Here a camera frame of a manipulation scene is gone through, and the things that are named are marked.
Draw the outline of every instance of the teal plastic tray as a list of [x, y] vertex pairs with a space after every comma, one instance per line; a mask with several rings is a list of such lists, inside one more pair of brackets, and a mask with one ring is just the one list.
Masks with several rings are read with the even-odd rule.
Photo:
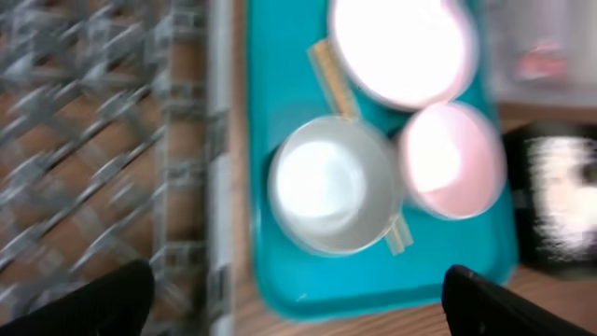
[[[447, 222], [406, 208], [415, 243], [395, 257], [384, 240], [350, 257], [317, 257], [282, 233], [268, 200], [268, 171], [274, 151], [288, 135], [331, 113], [307, 55], [309, 46], [326, 37], [328, 3], [247, 4], [253, 259], [269, 306], [290, 319], [323, 320], [433, 303], [440, 300], [444, 273], [453, 264], [505, 283], [518, 259], [508, 191], [490, 211], [469, 220]], [[479, 18], [480, 5], [468, 5]], [[498, 127], [482, 79], [479, 70], [458, 100], [475, 106]], [[383, 132], [394, 133], [407, 120], [354, 91], [364, 118]]]

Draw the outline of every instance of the wire rack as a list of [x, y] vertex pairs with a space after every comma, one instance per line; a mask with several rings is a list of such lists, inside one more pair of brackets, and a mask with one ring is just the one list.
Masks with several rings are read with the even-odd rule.
[[145, 334], [231, 334], [229, 15], [0, 2], [0, 322], [147, 259]]

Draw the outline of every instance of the dish rack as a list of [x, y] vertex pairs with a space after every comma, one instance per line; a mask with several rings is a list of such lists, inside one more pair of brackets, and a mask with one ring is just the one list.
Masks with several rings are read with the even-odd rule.
[[231, 334], [231, 1], [209, 5], [0, 3], [0, 324], [146, 259], [144, 334]]

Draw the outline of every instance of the wooden table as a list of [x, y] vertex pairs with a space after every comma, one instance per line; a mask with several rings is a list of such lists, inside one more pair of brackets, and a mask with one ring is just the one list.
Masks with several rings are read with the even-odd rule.
[[[244, 109], [244, 15], [243, 0], [235, 9], [235, 66], [237, 87], [230, 121], [232, 155], [232, 228], [234, 235], [235, 334], [245, 335], [342, 335], [342, 336], [414, 336], [449, 335], [443, 310], [426, 306], [382, 315], [318, 324], [294, 324], [284, 321], [261, 299], [253, 276], [250, 248], [250, 211], [247, 183], [247, 134]], [[597, 121], [597, 109], [570, 111], [562, 108], [536, 108], [519, 105], [501, 106], [504, 130], [534, 119], [575, 119]], [[597, 283], [563, 282], [519, 267], [508, 288], [589, 331], [597, 333]]]

